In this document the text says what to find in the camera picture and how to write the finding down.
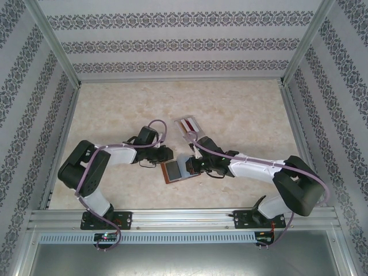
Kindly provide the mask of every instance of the mounting plate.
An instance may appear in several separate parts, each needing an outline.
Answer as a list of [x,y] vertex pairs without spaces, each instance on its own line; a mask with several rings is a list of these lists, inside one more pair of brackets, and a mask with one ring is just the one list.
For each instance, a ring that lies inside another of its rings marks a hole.
[[235,229],[257,229],[257,228],[272,228],[272,222],[274,223],[274,228],[285,228],[285,217],[280,214],[275,216],[271,220],[267,220],[264,224],[258,225],[252,219],[251,210],[234,210],[232,212],[232,217],[234,218]]
[[[118,225],[120,230],[130,230],[132,225],[132,212],[114,212],[113,223]],[[82,222],[80,223],[81,230],[114,230],[115,228],[110,224],[99,220],[90,212],[84,212],[82,215]]]

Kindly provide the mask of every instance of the patterned wallpaper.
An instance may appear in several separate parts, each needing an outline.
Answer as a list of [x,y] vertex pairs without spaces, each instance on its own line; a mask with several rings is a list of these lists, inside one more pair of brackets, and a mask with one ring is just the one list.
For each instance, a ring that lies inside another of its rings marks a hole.
[[74,89],[21,0],[0,1],[0,275],[51,174]]
[[358,275],[368,275],[367,3],[335,2],[289,83]]
[[81,80],[281,77],[321,0],[42,0]]

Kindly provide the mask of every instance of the beige floor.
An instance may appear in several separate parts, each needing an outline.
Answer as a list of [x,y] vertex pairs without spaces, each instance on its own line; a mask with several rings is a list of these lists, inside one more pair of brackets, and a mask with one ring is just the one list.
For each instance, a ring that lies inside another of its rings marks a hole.
[[[82,85],[63,161],[83,139],[119,143],[156,118],[168,125],[166,145],[174,155],[190,154],[173,122],[188,114],[224,151],[266,159],[297,155],[275,80],[111,83]],[[153,127],[163,130],[160,124]],[[159,167],[138,164],[107,169],[100,187],[116,209],[250,207],[276,192],[273,185],[249,178],[207,175],[167,185]],[[57,181],[50,209],[83,208],[73,191]]]

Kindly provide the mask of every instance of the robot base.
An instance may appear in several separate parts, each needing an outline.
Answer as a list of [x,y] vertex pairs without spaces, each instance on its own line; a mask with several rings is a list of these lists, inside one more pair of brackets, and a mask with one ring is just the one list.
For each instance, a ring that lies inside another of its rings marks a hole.
[[[132,225],[132,212],[113,212],[111,222],[115,223],[120,230],[130,230]],[[110,224],[101,221],[93,216],[90,212],[84,212],[82,222],[80,223],[81,230],[116,230]]]

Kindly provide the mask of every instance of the robotic arm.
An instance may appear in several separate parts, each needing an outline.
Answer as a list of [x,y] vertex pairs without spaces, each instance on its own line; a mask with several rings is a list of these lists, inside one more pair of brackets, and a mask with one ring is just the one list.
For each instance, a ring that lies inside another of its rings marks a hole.
[[[264,196],[254,206],[253,220],[258,224],[286,212],[308,216],[323,194],[324,187],[314,178],[282,168],[299,169],[318,178],[297,156],[290,156],[287,160],[265,160],[251,158],[237,151],[225,153],[207,136],[191,147],[196,156],[186,162],[190,174],[207,173],[214,178],[250,177],[276,185],[279,192],[276,197],[263,200]],[[218,173],[218,176],[210,174],[212,171]]]
[[86,170],[83,164],[91,162],[78,194],[94,213],[111,221],[113,205],[107,201],[98,187],[105,169],[116,164],[135,164],[142,160],[148,160],[152,164],[171,160],[173,152],[165,145],[157,143],[153,147],[142,147],[154,144],[159,139],[156,130],[144,126],[138,136],[131,137],[120,147],[107,147],[98,151],[93,160],[91,157],[99,146],[87,140],[81,141],[61,166],[57,176],[68,188],[77,190]]

